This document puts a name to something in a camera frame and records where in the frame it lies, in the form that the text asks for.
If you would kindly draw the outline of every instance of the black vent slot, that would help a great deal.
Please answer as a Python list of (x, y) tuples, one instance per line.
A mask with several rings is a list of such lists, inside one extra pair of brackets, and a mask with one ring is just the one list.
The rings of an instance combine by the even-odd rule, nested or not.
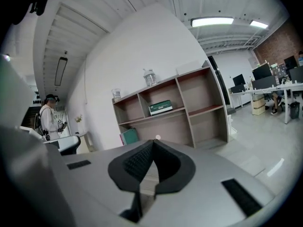
[(224, 181), (222, 182), (222, 185), (237, 202), (247, 217), (253, 215), (262, 208), (235, 179)]
[(72, 170), (72, 169), (76, 169), (76, 168), (79, 168), (79, 167), (82, 167), (82, 166), (86, 166), (86, 165), (89, 165), (89, 164), (91, 164), (90, 161), (84, 160), (84, 161), (78, 161), (78, 162), (67, 164), (67, 167), (70, 170)]

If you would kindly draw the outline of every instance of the ceiling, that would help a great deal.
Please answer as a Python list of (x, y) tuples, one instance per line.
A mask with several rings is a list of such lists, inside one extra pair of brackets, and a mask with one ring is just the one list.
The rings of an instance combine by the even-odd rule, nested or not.
[[(45, 93), (65, 97), (86, 55), (107, 33), (74, 10), (61, 5), (49, 31), (44, 59), (43, 78)], [(60, 86), (55, 86), (60, 57), (68, 59)]]
[[(175, 15), (198, 40), (206, 54), (250, 50), (288, 18), (278, 0), (62, 0), (46, 42), (44, 54), (45, 94), (67, 96), (69, 85), (86, 55), (106, 33), (139, 9), (159, 2)], [(225, 16), (231, 25), (192, 28), (196, 17)], [(268, 24), (267, 29), (249, 25), (251, 20)], [(60, 87), (54, 86), (58, 60), (68, 63)]]

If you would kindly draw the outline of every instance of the backpack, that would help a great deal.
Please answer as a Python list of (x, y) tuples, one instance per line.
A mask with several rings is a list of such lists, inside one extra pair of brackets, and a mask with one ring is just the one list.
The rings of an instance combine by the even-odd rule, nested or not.
[(41, 135), (41, 136), (44, 136), (45, 135), (45, 133), (43, 133), (43, 129), (42, 129), (42, 124), (41, 124), (41, 115), (42, 115), (42, 113), (43, 113), (43, 111), (44, 110), (42, 110), (42, 112), (41, 113), (36, 113), (36, 115), (35, 115), (35, 123), (34, 123), (34, 130), (39, 134), (39, 135)]

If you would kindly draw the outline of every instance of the glass jar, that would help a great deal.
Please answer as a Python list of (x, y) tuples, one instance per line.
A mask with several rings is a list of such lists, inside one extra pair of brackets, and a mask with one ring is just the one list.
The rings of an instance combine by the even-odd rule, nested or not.
[(121, 89), (119, 89), (119, 88), (115, 88), (115, 89), (112, 90), (112, 94), (113, 94), (115, 102), (117, 102), (121, 99), (120, 91), (121, 91)]
[(152, 69), (149, 70), (143, 69), (143, 70), (145, 71), (143, 77), (145, 79), (146, 85), (148, 87), (156, 85), (157, 84), (156, 74), (152, 71)]

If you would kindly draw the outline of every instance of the white jacket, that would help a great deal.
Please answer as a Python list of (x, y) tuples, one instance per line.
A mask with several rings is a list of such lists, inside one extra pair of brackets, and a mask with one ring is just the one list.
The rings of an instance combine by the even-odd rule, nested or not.
[(53, 119), (54, 110), (48, 105), (44, 105), (40, 109), (42, 130), (48, 131), (50, 140), (59, 138), (59, 123)]

